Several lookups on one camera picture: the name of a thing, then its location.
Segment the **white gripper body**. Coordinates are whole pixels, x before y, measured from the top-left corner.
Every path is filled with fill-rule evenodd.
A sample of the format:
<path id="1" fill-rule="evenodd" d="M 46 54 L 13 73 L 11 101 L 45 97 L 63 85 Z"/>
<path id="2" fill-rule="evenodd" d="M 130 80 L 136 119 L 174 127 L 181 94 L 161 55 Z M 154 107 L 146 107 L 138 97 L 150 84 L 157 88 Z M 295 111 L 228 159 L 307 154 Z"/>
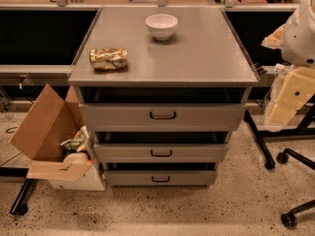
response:
<path id="1" fill-rule="evenodd" d="M 299 110 L 315 94 L 315 70 L 300 67 L 289 72 L 277 96 L 275 108 Z"/>

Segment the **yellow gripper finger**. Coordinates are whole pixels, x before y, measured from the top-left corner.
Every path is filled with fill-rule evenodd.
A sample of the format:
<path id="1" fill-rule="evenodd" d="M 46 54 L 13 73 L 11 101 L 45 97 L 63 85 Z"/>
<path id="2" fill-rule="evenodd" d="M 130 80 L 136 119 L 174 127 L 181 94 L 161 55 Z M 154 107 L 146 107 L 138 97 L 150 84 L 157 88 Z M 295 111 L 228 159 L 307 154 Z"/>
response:
<path id="1" fill-rule="evenodd" d="M 295 114 L 295 109 L 291 109 L 279 104 L 272 104 L 269 107 L 268 118 L 273 123 L 286 125 L 295 116 Z"/>

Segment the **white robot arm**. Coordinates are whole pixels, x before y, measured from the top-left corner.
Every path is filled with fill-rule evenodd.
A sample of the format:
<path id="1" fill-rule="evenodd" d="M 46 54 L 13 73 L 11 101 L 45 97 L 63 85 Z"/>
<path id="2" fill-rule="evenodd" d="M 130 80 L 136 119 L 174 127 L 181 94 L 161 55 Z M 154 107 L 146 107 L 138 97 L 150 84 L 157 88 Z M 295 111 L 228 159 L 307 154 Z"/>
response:
<path id="1" fill-rule="evenodd" d="M 286 23 L 266 37 L 262 45 L 279 49 L 287 68 L 276 66 L 264 126 L 277 132 L 315 94 L 315 0 L 302 0 Z"/>

